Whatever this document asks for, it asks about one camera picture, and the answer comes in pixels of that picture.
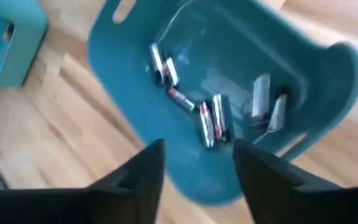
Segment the aa battery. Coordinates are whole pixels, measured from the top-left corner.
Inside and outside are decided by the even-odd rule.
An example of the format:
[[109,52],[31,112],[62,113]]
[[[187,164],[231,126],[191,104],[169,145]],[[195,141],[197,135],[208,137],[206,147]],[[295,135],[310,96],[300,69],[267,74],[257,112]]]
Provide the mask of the aa battery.
[[150,53],[152,55],[152,69],[155,82],[159,85],[163,85],[165,84],[164,65],[156,43],[150,45]]
[[211,101],[211,110],[216,140],[229,142],[233,135],[229,98],[221,94],[214,95]]
[[196,105],[190,101],[184,94],[179,92],[173,87],[168,88],[168,96],[177,102],[180,106],[186,109],[188,112],[194,111]]
[[270,75],[264,74],[254,81],[251,126],[266,128],[269,123]]
[[285,123],[285,111],[287,104],[287,94],[281,94],[276,99],[272,117],[267,127],[267,131],[275,132],[284,127]]
[[177,73],[177,68],[175,66],[175,63],[173,63],[173,60],[171,57],[169,57],[164,64],[163,67],[163,73],[168,78],[169,85],[170,86],[177,86],[179,83],[179,75]]
[[202,102],[199,105],[200,109],[200,123],[201,123],[201,138],[204,142],[205,147],[211,148],[215,144],[214,136],[214,124],[212,120],[212,114],[209,112],[207,104]]

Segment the teal plastic bin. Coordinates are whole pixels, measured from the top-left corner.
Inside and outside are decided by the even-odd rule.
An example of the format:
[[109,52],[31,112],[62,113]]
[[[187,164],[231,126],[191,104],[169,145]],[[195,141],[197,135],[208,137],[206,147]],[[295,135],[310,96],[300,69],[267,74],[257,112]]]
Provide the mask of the teal plastic bin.
[[[14,24],[9,42],[2,40]],[[47,19],[36,0],[0,0],[0,87],[19,86],[27,75],[47,28]]]
[[303,136],[283,155],[287,160],[342,121],[358,96],[358,54],[351,46],[316,45],[258,2],[139,0],[126,20],[113,24],[118,4],[108,0],[100,12],[88,42],[89,62],[145,144],[166,139],[169,177],[194,202],[225,205],[241,196],[232,144],[206,150],[196,118],[154,85],[152,42],[176,61],[184,94],[196,100],[228,95],[235,135],[249,142],[261,134],[244,114],[252,82],[269,73],[273,89],[288,86],[285,127],[259,144],[277,153]]

